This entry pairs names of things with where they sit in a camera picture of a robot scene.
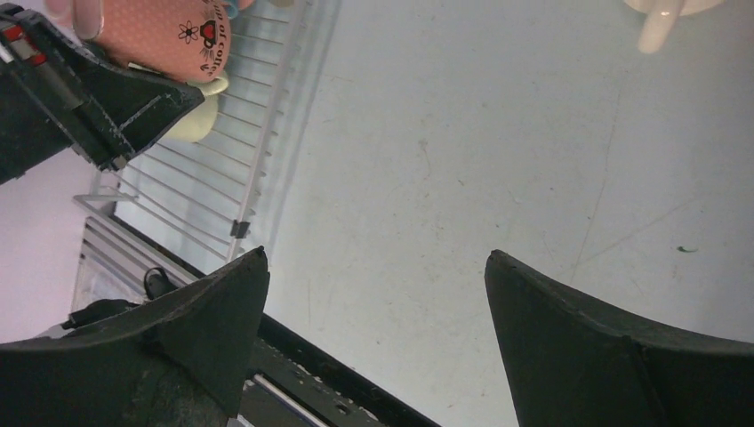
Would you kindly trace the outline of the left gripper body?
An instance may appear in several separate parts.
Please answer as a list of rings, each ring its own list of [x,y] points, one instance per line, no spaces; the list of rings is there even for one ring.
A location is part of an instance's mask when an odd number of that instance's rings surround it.
[[[73,149],[87,157],[89,53],[42,13],[1,5],[1,183]]]

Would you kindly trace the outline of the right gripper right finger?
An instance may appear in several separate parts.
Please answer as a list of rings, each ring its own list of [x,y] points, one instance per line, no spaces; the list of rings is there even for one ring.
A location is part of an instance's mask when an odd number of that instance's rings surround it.
[[[751,343],[641,317],[500,250],[485,288],[520,425],[752,425]]]

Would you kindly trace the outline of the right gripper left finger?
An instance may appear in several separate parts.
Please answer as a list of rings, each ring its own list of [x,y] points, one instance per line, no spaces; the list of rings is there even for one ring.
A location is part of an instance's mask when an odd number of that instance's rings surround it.
[[[4,426],[224,426],[269,290],[263,248],[60,338],[1,347]]]

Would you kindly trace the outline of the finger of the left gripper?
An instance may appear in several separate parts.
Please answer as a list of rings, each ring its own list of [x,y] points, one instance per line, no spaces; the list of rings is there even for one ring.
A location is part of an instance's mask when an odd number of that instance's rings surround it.
[[[199,89],[155,73],[119,68],[62,43],[42,49],[44,101],[69,146],[100,170],[123,169],[205,101]]]

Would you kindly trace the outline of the salmon printed mug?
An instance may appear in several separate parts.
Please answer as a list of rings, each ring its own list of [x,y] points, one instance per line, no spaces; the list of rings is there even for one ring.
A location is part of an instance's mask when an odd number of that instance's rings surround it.
[[[222,1],[44,1],[44,12],[116,64],[206,83],[225,68],[230,19]]]

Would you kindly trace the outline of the cream mug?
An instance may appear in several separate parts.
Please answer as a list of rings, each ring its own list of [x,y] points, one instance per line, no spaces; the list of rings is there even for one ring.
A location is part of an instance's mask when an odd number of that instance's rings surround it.
[[[659,52],[680,17],[708,11],[724,0],[623,0],[635,12],[645,15],[637,48],[641,53]]]

